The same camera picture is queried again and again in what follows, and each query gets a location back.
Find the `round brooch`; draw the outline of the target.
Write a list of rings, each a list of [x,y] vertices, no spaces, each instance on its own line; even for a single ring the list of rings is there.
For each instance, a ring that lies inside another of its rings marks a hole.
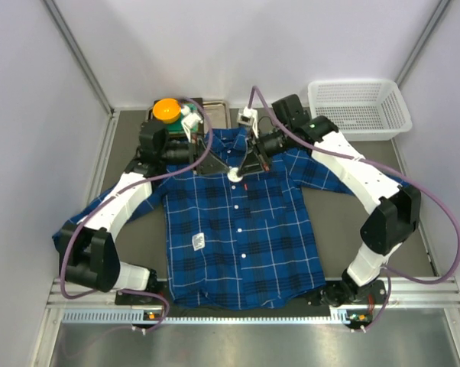
[[[243,179],[243,176],[238,175],[238,168],[237,167],[232,167],[229,169],[227,173],[227,178],[233,182],[233,183],[238,183]]]

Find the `blue plaid shirt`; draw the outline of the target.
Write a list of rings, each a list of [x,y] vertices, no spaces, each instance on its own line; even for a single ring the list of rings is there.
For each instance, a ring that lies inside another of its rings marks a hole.
[[[204,135],[229,168],[240,167],[247,137],[243,128]],[[164,207],[167,275],[176,303],[274,308],[325,284],[302,189],[354,194],[306,148],[274,155],[269,172],[238,183],[227,174],[185,171],[182,164],[167,165],[166,172],[128,221]],[[66,223],[92,212],[113,188]]]

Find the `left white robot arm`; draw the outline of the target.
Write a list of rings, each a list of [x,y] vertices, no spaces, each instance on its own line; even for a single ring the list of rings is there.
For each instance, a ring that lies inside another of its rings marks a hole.
[[[147,289],[151,271],[120,261],[115,241],[134,211],[152,195],[153,185],[169,176],[167,165],[182,164],[185,171],[204,167],[226,171],[209,150],[211,143],[196,132],[202,124],[204,120],[196,113],[183,118],[186,143],[171,141],[161,121],[142,124],[136,153],[112,191],[92,212],[60,230],[57,247],[62,284],[74,283],[89,292]]]

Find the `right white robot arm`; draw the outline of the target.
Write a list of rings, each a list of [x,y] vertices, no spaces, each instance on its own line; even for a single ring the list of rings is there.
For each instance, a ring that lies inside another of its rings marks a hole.
[[[249,130],[248,151],[233,174],[242,178],[264,173],[270,170],[274,155],[312,146],[311,158],[334,174],[368,214],[360,229],[362,244],[358,254],[339,282],[328,283],[320,291],[320,301],[333,307],[358,302],[367,297],[392,254],[416,231],[420,191],[403,186],[366,164],[336,124],[323,115],[311,117],[297,95],[284,97],[272,107],[283,127],[267,134],[259,131],[256,109],[245,106],[239,110],[237,122]]]

